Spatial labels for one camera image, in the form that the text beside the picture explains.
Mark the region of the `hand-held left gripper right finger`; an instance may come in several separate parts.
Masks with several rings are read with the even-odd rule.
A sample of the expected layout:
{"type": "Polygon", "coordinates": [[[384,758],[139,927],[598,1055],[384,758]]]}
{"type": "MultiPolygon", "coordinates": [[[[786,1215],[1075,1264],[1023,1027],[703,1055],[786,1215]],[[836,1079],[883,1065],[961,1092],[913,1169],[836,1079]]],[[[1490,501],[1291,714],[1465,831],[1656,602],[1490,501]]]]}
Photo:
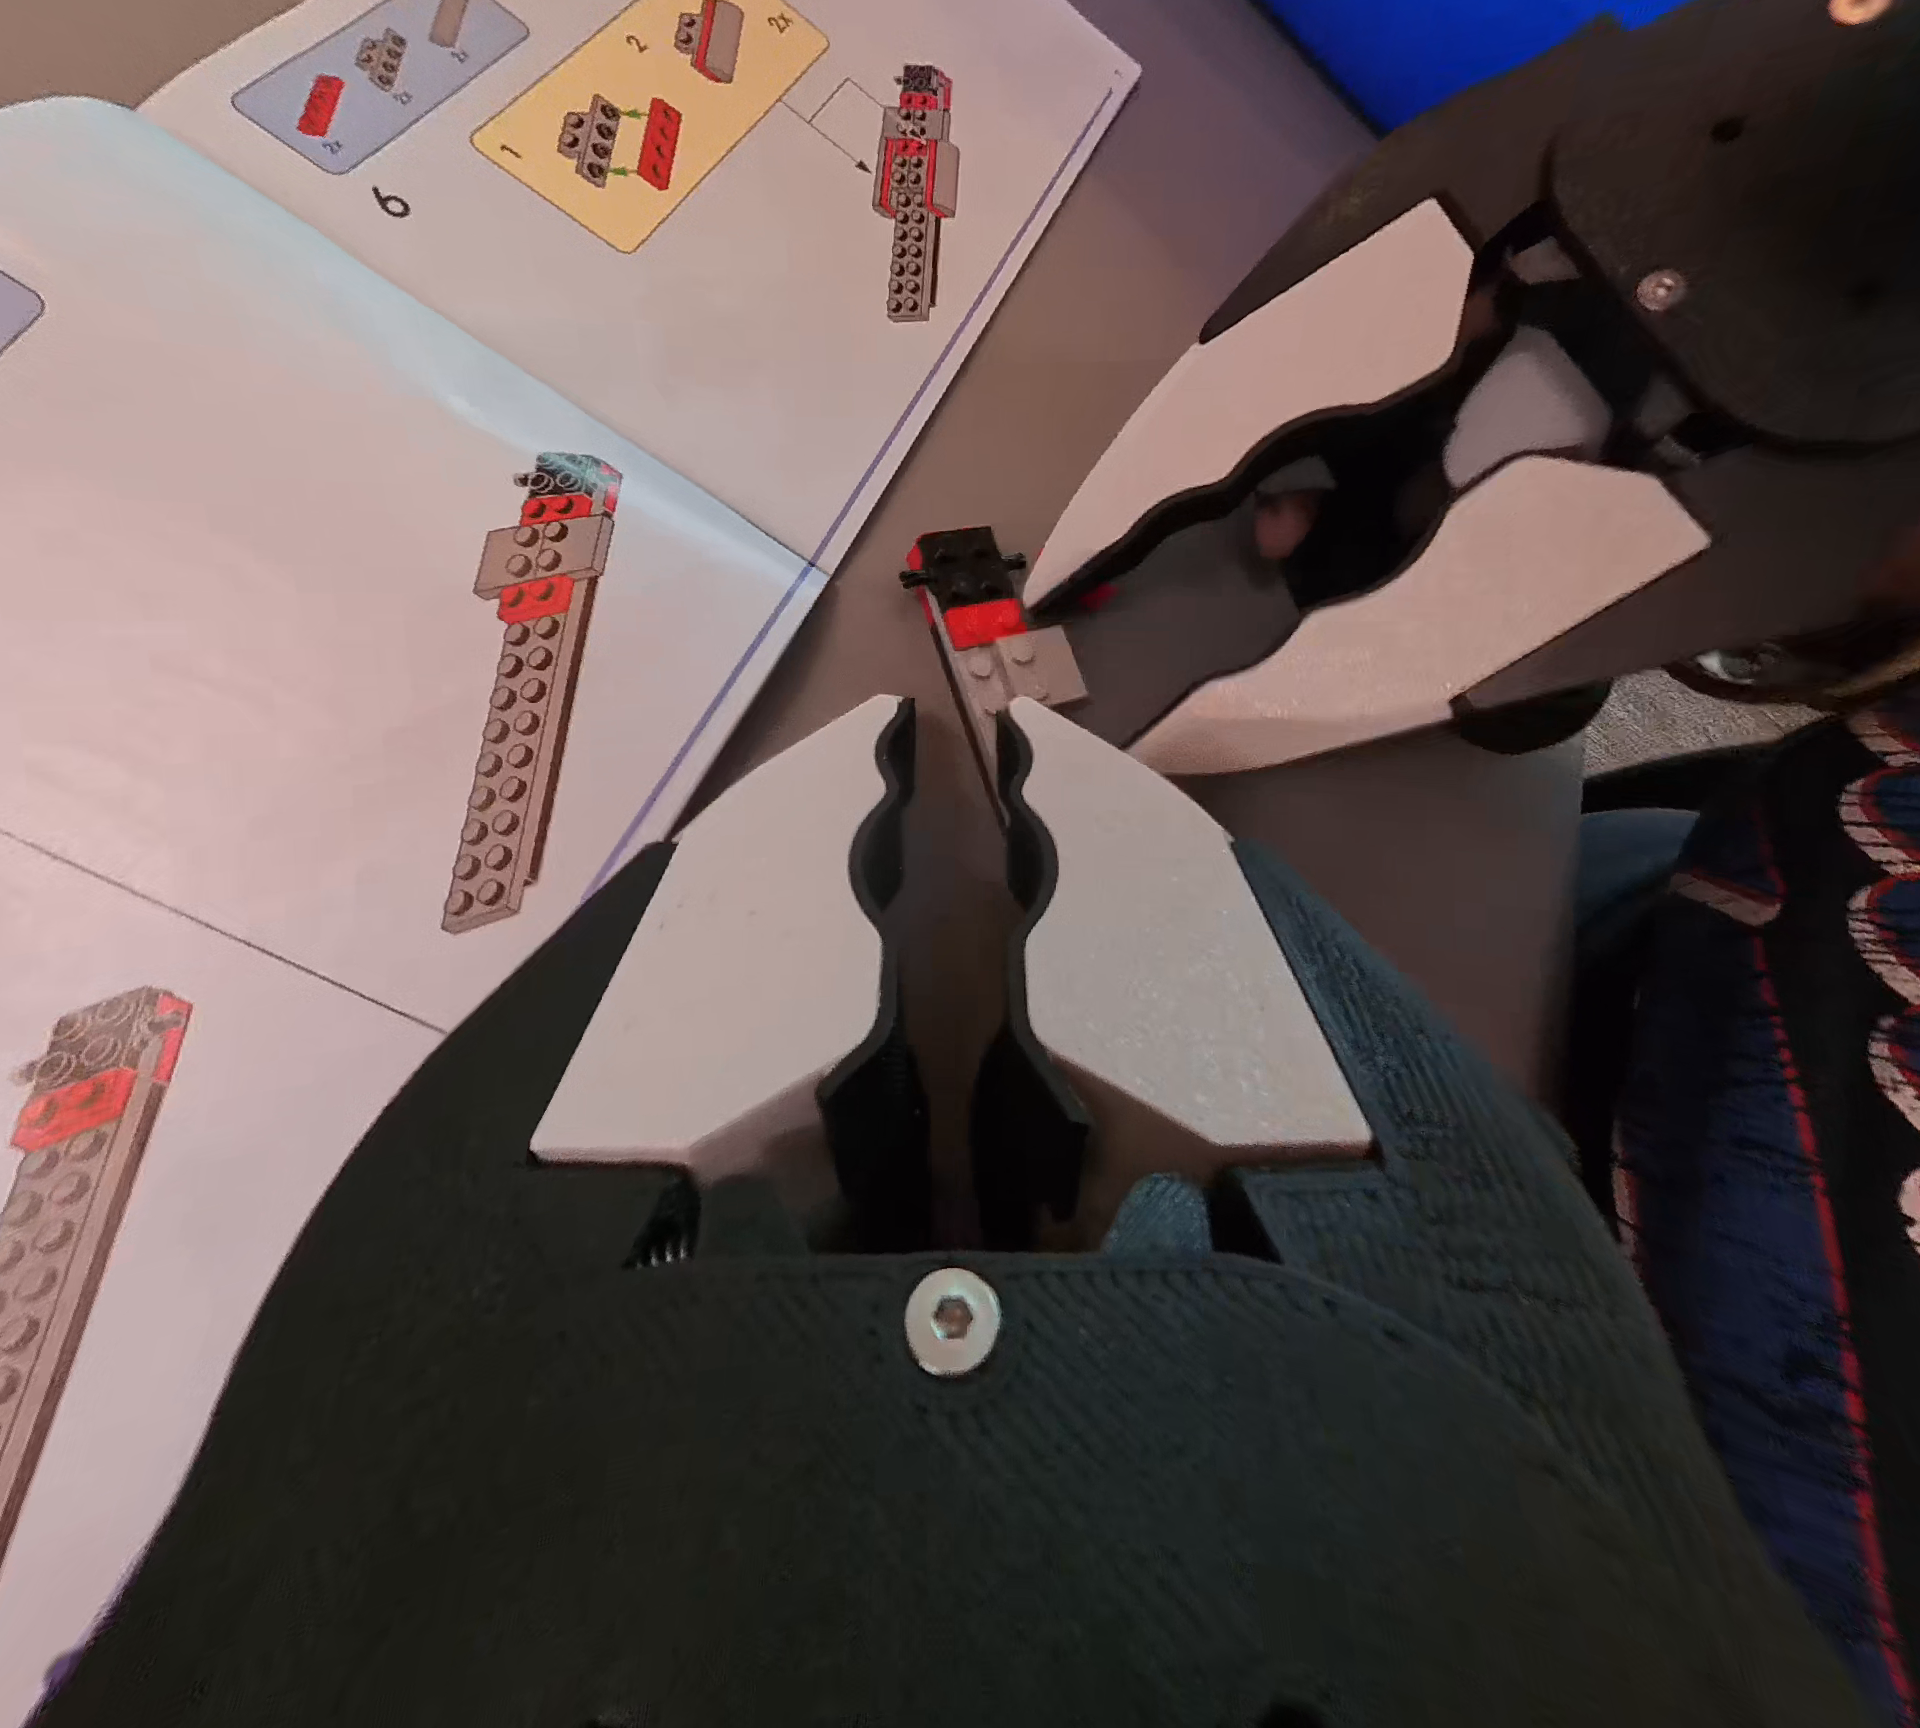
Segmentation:
{"type": "Polygon", "coordinates": [[[1377,1134],[1233,835],[1036,697],[996,714],[1006,1019],[975,1079],[992,1244],[1096,1244],[1146,1177],[1358,1165],[1377,1134]]]}

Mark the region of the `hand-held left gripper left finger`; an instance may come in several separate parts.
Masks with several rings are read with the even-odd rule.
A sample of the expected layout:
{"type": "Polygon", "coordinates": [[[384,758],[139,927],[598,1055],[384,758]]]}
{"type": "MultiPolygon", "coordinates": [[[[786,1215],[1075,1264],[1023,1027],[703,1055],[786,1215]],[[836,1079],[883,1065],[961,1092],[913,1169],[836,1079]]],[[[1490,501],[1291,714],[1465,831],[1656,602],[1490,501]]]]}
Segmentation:
{"type": "Polygon", "coordinates": [[[930,1114],[890,933],[916,744],[916,700],[871,696],[665,845],[536,1162],[759,1177],[860,1250],[926,1243],[930,1114]]]}

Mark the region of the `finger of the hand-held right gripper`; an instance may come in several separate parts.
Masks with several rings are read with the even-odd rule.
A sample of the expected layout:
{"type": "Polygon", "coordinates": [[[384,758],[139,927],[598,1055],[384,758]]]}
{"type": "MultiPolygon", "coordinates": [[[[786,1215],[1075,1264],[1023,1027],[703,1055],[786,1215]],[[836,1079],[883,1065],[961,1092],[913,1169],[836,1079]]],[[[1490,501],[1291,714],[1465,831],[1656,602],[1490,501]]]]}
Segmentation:
{"type": "Polygon", "coordinates": [[[1179,510],[1225,498],[1285,430],[1427,386],[1461,354],[1471,281],[1475,243],[1441,200],[1420,200],[1190,344],[1068,498],[1023,602],[1054,608],[1139,563],[1179,510]]]}
{"type": "Polygon", "coordinates": [[[1190,689],[1130,751],[1155,772],[1257,772],[1443,726],[1465,689],[1709,540],[1648,472],[1502,463],[1402,571],[1305,610],[1267,658],[1190,689]]]}

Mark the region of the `small grey brick plate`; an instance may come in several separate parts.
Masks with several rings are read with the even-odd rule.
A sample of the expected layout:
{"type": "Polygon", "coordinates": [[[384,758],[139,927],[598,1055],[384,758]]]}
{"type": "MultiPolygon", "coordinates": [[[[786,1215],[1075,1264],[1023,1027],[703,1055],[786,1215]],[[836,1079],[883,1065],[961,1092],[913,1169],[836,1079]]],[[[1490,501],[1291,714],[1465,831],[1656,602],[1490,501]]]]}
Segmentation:
{"type": "Polygon", "coordinates": [[[993,718],[1020,697],[1071,710],[1089,686],[1065,630],[1017,630],[956,654],[963,696],[975,711],[993,718]]]}

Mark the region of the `grey red brick assembly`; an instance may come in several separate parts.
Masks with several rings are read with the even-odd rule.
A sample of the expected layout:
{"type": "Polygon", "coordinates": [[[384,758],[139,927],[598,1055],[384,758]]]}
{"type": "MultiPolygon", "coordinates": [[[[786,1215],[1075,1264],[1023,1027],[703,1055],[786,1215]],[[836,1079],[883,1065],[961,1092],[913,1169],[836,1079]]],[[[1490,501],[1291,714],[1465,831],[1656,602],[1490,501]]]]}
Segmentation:
{"type": "Polygon", "coordinates": [[[993,636],[1043,630],[1023,610],[1023,571],[1026,556],[1006,556],[992,528],[925,532],[899,571],[899,584],[922,601],[958,724],[1003,826],[1008,826],[1012,814],[1000,784],[1003,710],[984,718],[968,706],[956,654],[993,636]]]}

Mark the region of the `person's patterned shirt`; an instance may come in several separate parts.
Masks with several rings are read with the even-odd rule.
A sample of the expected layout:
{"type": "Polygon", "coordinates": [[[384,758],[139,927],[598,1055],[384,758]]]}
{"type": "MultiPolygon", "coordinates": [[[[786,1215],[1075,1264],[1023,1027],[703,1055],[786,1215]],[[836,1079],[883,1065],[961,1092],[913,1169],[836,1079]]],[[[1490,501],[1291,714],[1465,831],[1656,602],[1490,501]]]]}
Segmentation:
{"type": "Polygon", "coordinates": [[[1774,1568],[1918,1721],[1918,676],[1590,783],[1569,1117],[1774,1568]]]}

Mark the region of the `open instruction booklet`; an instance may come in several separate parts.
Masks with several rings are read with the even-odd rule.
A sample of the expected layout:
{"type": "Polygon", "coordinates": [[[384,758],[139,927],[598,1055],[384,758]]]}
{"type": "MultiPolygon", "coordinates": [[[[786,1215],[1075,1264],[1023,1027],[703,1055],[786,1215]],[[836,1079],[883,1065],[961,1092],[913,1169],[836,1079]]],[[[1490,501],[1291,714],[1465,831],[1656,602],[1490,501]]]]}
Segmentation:
{"type": "Polygon", "coordinates": [[[1139,65],[1071,0],[304,0],[4,108],[4,1682],[421,1057],[661,838],[1139,65]]]}

